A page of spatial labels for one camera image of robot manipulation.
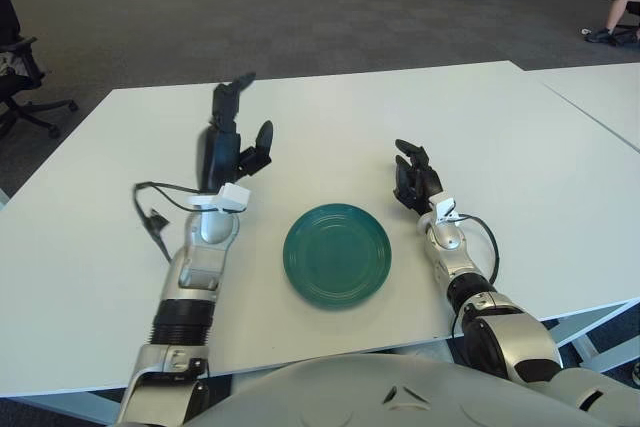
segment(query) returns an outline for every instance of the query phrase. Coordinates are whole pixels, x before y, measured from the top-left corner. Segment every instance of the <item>gray carpet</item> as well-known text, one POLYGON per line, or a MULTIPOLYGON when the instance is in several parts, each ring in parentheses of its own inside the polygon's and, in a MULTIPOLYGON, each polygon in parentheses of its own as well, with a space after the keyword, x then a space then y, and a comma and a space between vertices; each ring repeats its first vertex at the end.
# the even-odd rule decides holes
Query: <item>gray carpet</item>
MULTIPOLYGON (((13 1, 23 34, 38 37, 36 56, 52 70, 19 100, 72 97, 80 111, 42 115, 60 125, 58 141, 26 122, 0 141, 0 188, 9 195, 115 88, 228 80, 248 70, 264 79, 495 60, 527 70, 640 60, 639 49, 582 40, 582 28, 602 25, 610 0, 13 1)), ((626 340, 638 322, 635 309, 604 337, 626 340)), ((575 353, 565 356, 575 362, 575 353)), ((618 370, 628 381, 628 366, 618 370)), ((29 415, 0 402, 0 425, 84 425, 29 415)))

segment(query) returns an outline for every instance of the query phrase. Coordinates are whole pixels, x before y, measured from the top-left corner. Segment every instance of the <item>white table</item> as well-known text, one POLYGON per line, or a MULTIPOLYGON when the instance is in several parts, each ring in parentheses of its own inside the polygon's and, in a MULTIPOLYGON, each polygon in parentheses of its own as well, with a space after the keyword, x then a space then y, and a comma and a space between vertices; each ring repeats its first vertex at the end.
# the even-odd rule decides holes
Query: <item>white table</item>
MULTIPOLYGON (((126 384, 166 272, 131 186, 195 184, 212 88, 113 91, 2 211, 0 395, 126 384)), ((259 81, 241 99, 245 146, 267 118, 273 164, 241 181, 253 194, 216 309, 213 373, 448 336, 417 215, 392 194, 398 137, 424 144, 459 209, 491 226, 497 287, 536 317, 640 295, 640 156, 510 62, 259 81), (329 202, 370 212, 393 250, 384 286, 344 312, 308 305, 282 268, 292 223, 329 202)), ((185 217, 152 193, 143 203, 172 221, 175 251, 185 217)), ((488 271, 488 241, 465 229, 488 271)))
POLYGON ((640 63, 538 70, 531 75, 640 152, 640 63))
MULTIPOLYGON (((529 74, 640 152, 640 63, 548 69, 529 74)), ((635 304, 637 300, 600 313, 573 316, 552 329, 552 335, 558 345, 573 343, 583 359, 580 364, 583 367, 600 372, 612 369, 638 357, 640 335, 606 352, 598 352, 586 334, 635 304)))

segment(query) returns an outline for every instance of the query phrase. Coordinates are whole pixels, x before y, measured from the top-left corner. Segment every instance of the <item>chair armrest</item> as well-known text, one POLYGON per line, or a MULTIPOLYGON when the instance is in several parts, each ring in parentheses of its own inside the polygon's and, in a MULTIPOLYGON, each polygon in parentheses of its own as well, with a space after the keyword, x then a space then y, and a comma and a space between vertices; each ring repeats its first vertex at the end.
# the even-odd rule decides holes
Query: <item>chair armrest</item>
POLYGON ((31 49, 30 45, 33 44, 36 40, 35 37, 30 37, 28 39, 23 39, 15 44, 9 45, 0 45, 0 52, 12 52, 14 54, 20 55, 25 51, 29 51, 31 49))

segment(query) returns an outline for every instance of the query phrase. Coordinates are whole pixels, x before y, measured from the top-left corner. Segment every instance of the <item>person's leg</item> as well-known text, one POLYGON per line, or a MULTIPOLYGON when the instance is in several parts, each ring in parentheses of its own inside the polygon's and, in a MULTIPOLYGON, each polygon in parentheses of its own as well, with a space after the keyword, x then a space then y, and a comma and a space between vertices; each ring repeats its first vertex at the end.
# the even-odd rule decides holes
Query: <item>person's leg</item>
POLYGON ((624 15, 624 11, 627 8, 628 2, 640 2, 640 0, 614 0, 613 5, 611 6, 611 11, 609 12, 609 18, 607 19, 606 28, 609 33, 613 32, 613 29, 616 28, 618 22, 624 15))
MULTIPOLYGON (((615 0, 609 11, 609 18, 604 29, 597 32, 591 32, 585 36, 587 42, 593 43, 614 43, 613 31, 620 22, 620 19, 624 15, 624 11, 627 8, 629 2, 640 2, 640 0, 615 0)), ((640 30, 637 32, 637 37, 640 39, 640 30)))

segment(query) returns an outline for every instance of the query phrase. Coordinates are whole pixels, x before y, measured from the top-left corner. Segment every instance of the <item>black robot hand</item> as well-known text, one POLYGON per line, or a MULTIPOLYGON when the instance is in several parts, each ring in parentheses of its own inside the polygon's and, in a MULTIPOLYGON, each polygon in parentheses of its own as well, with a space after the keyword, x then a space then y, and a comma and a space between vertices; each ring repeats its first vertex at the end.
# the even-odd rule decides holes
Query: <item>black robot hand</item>
POLYGON ((393 191, 408 209, 423 215, 431 211, 429 197, 442 192, 442 184, 435 170, 429 165, 429 156, 423 147, 416 147, 404 140, 396 140, 396 147, 409 157, 409 164, 396 155, 396 188, 393 191))

